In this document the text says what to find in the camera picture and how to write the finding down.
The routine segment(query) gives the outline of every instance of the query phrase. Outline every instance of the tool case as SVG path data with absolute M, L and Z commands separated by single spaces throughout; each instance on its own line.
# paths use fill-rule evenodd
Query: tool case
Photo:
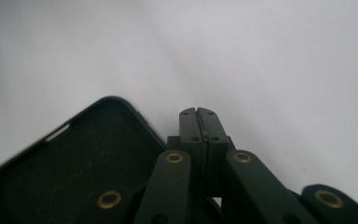
M 0 223 L 72 223 L 106 186 L 136 198 L 165 149 L 128 102 L 103 98 L 0 167 Z

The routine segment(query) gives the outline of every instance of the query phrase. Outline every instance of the white surface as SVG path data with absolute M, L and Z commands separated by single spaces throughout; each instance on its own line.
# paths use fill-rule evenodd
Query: white surface
M 358 202 L 358 1 L 0 1 L 0 164 L 105 95 L 215 111 L 296 192 Z

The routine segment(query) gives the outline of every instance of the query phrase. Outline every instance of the dark green case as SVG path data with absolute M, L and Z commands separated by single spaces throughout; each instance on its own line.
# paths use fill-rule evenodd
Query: dark green case
M 96 189 L 142 190 L 164 150 L 128 102 L 103 98 L 0 167 L 0 223 L 71 223 Z

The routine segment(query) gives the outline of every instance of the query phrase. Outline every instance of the white backdrop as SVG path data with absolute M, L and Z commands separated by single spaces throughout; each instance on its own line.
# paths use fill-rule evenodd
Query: white backdrop
M 217 113 L 296 192 L 358 202 L 358 1 L 0 0 L 0 164 L 106 95 Z

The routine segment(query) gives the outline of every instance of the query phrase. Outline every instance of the brass rivet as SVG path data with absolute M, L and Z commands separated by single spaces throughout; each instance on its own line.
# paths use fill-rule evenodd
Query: brass rivet
M 332 208 L 340 208 L 344 206 L 344 202 L 341 198 L 339 198 L 336 194 L 324 189 L 317 190 L 315 192 L 315 197 L 319 200 L 319 202 L 324 203 L 325 205 Z M 327 200 L 325 197 L 330 197 L 333 200 Z
M 238 152 L 234 155 L 234 159 L 239 162 L 249 162 L 252 158 L 246 153 Z
M 114 196 L 113 200 L 107 200 L 107 197 Z M 121 194 L 115 190 L 108 190 L 107 192 L 103 193 L 97 201 L 97 204 L 102 209 L 113 208 L 116 205 L 120 204 L 121 202 Z
M 170 163 L 178 163 L 183 160 L 183 156 L 179 153 L 171 153 L 165 158 L 165 160 Z

